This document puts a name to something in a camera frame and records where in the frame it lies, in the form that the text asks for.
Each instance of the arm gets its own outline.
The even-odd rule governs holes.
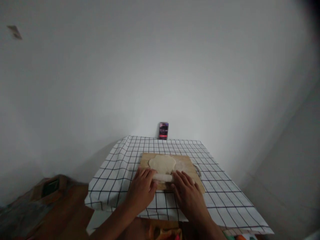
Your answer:
[[[174,184],[171,187],[178,205],[203,239],[226,240],[223,232],[218,225],[212,220],[199,185],[193,183],[192,178],[185,172],[176,171],[173,173]]]
[[[115,240],[153,200],[157,183],[152,181],[152,169],[137,170],[125,201],[90,236],[90,239]]]

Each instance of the hand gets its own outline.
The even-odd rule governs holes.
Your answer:
[[[194,224],[212,221],[199,185],[185,172],[173,173],[173,188],[178,205],[186,218]]]
[[[124,204],[137,216],[151,203],[157,190],[158,184],[152,181],[156,170],[138,168],[134,176]]]

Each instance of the white wall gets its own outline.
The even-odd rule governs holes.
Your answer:
[[[275,232],[303,239],[320,226],[320,81],[244,193]]]
[[[244,186],[314,84],[307,19],[293,0],[3,3],[2,203],[44,176],[89,181],[159,121]]]

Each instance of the orange object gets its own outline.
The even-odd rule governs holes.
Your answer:
[[[237,237],[236,237],[236,240],[246,240],[246,239],[245,239],[245,237],[244,237],[244,236],[239,235],[239,236],[237,236]]]

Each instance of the grid pattern tablecloth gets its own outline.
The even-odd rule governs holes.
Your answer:
[[[137,136],[119,140],[89,183],[85,204],[93,209],[113,211],[125,199],[143,152],[189,156],[201,170],[208,211],[227,235],[273,233],[200,141]],[[153,201],[139,216],[187,221],[177,206],[174,194],[161,190],[157,190]]]

